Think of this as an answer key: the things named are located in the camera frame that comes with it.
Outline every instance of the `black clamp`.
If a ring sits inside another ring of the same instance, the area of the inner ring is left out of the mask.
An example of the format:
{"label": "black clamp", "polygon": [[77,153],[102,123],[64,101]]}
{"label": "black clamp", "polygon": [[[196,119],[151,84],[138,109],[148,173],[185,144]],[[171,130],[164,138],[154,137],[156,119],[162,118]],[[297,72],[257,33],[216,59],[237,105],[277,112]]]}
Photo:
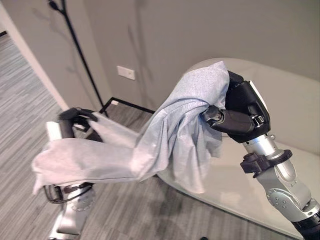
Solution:
{"label": "black clamp", "polygon": [[59,115],[59,120],[69,120],[73,124],[79,124],[84,127],[84,129],[77,127],[78,130],[82,132],[87,132],[90,128],[88,120],[97,122],[98,118],[93,115],[92,110],[82,109],[80,107],[72,107]]}
{"label": "black clamp", "polygon": [[280,156],[271,160],[268,160],[265,155],[257,155],[255,152],[252,152],[243,157],[240,166],[246,174],[254,173],[253,178],[256,178],[260,173],[287,161],[291,156],[292,152],[288,149],[284,150]]}

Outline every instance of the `light blue fabric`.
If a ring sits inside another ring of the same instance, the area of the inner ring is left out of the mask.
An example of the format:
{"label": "light blue fabric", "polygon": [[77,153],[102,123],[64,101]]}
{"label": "light blue fabric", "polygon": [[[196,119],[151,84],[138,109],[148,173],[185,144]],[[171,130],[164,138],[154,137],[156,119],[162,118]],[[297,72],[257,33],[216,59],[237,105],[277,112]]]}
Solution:
{"label": "light blue fabric", "polygon": [[90,125],[104,143],[79,138],[48,143],[32,163],[34,193],[43,185],[144,180],[170,163],[177,183],[203,193],[211,157],[219,156],[222,135],[200,114],[225,106],[229,75],[224,63],[186,73],[140,133],[95,113]]}

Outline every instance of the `black cable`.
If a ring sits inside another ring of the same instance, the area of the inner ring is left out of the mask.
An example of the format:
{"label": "black cable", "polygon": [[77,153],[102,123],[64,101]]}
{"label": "black cable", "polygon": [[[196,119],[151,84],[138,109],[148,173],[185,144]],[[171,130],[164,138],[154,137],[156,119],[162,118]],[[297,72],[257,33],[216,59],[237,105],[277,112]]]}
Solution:
{"label": "black cable", "polygon": [[[102,98],[101,98],[101,96],[99,94],[99,91],[98,91],[98,88],[97,88],[96,83],[94,81],[94,78],[92,77],[92,74],[91,74],[91,71],[90,71],[89,66],[87,64],[87,61],[85,59],[85,56],[82,53],[81,47],[80,47],[79,42],[78,42],[77,35],[76,35],[76,33],[74,31],[74,28],[73,28],[73,26],[71,24],[71,21],[69,19],[68,12],[67,12],[66,1],[65,0],[61,0],[62,9],[59,9],[58,5],[53,0],[48,0],[48,4],[53,10],[58,11],[59,13],[61,13],[64,16],[65,22],[66,22],[66,24],[67,24],[67,26],[69,28],[70,33],[71,33],[73,42],[74,42],[74,44],[76,46],[76,49],[77,49],[77,51],[78,51],[78,53],[80,55],[82,64],[83,64],[83,66],[85,68],[85,71],[86,71],[86,73],[87,73],[87,75],[88,75],[88,77],[90,79],[91,85],[92,85],[92,87],[93,87],[93,89],[95,91],[95,94],[96,94],[96,96],[97,96],[97,98],[98,98],[98,100],[99,100],[99,102],[101,104],[101,107],[104,108],[104,103],[103,103]],[[108,117],[107,111],[105,109],[104,109],[104,113]]]}
{"label": "black cable", "polygon": [[63,199],[63,198],[61,198],[61,197],[60,197],[61,199],[54,199],[53,196],[52,196],[52,194],[51,194],[51,191],[50,191],[50,187],[52,187],[52,186],[51,186],[51,185],[47,185],[47,187],[48,187],[48,190],[46,189],[46,186],[43,186],[44,193],[45,193],[46,198],[47,198],[47,199],[49,200],[49,202],[52,203],[52,204],[64,204],[64,203],[66,203],[66,202],[69,202],[69,201],[77,198],[77,197],[82,196],[83,194],[87,193],[90,189],[92,189],[92,185],[88,185],[89,188],[88,188],[87,190],[79,193],[79,194],[76,195],[76,196],[70,197],[70,198],[68,198],[68,199]]}

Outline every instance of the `silver robot arm segment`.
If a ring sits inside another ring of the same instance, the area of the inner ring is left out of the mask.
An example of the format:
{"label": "silver robot arm segment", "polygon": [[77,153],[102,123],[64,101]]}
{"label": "silver robot arm segment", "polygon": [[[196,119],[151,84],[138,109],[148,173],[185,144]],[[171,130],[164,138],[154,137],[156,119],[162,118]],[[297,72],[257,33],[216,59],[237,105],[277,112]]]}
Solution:
{"label": "silver robot arm segment", "polygon": [[230,83],[225,108],[210,106],[203,114],[211,128],[227,133],[248,152],[240,164],[254,173],[266,197],[306,240],[320,240],[320,204],[296,175],[290,150],[278,149],[270,116],[254,85],[229,71]]}
{"label": "silver robot arm segment", "polygon": [[[89,127],[86,119],[95,117],[92,111],[71,108],[59,116],[59,123],[47,122],[47,135],[49,139],[74,138],[73,125],[81,124]],[[60,204],[61,210],[55,220],[48,240],[79,240],[85,222],[95,203],[95,191],[90,182],[81,182],[68,186],[44,186],[48,200],[53,204]]]}

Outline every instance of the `electrical outlet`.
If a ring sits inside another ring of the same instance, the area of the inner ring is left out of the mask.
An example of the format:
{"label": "electrical outlet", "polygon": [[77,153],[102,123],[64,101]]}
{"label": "electrical outlet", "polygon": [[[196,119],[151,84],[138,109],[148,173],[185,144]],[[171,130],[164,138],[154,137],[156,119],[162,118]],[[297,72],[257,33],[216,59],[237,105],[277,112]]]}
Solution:
{"label": "electrical outlet", "polygon": [[116,69],[118,71],[119,76],[125,77],[127,79],[131,79],[131,80],[136,80],[136,74],[134,70],[131,70],[123,66],[116,66]]}

